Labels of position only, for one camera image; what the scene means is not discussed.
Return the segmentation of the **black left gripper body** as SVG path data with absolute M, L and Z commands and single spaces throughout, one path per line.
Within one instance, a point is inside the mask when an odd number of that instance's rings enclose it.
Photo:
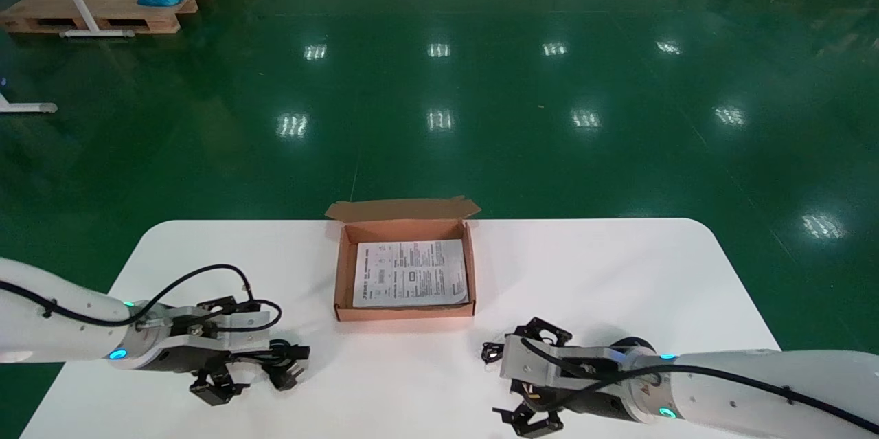
M 233 358 L 230 351 L 208 348 L 167 348 L 159 354 L 159 370 L 178 374 L 198 374 L 217 372 L 220 366 L 228 364 Z

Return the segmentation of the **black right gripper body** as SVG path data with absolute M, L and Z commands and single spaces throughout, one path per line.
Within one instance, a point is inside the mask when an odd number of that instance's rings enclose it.
M 619 397 L 603 391 L 579 393 L 578 391 L 530 385 L 529 398 L 536 407 L 547 408 L 549 423 L 561 424 L 559 413 L 563 411 L 635 422 L 635 418 L 628 413 L 624 402 Z

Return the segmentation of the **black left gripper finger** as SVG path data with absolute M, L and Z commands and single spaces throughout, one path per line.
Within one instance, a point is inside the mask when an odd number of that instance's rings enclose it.
M 225 405 L 236 396 L 250 388 L 248 383 L 236 383 L 229 372 L 228 365 L 233 363 L 230 354 L 210 357 L 198 370 L 194 371 L 195 381 L 190 385 L 190 392 L 210 407 Z
M 200 302 L 196 305 L 202 311 L 207 311 L 210 316 L 215 314 L 231 315 L 235 313 L 259 313 L 261 311 L 261 303 L 257 300 L 245 300 L 243 302 L 236 301 L 233 296 L 224 296 L 206 302 Z

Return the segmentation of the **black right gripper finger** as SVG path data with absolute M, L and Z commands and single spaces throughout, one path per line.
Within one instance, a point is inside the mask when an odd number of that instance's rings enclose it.
M 519 324 L 508 333 L 505 336 L 506 346 L 510 344 L 508 339 L 513 336 L 543 342 L 549 346 L 566 346 L 573 339 L 573 335 L 568 330 L 563 330 L 539 317 L 533 317 L 527 323 Z
M 540 401 L 537 398 L 523 398 L 514 410 L 493 407 L 505 423 L 512 427 L 516 436 L 523 438 L 540 438 L 563 429 L 560 418 L 562 405 Z

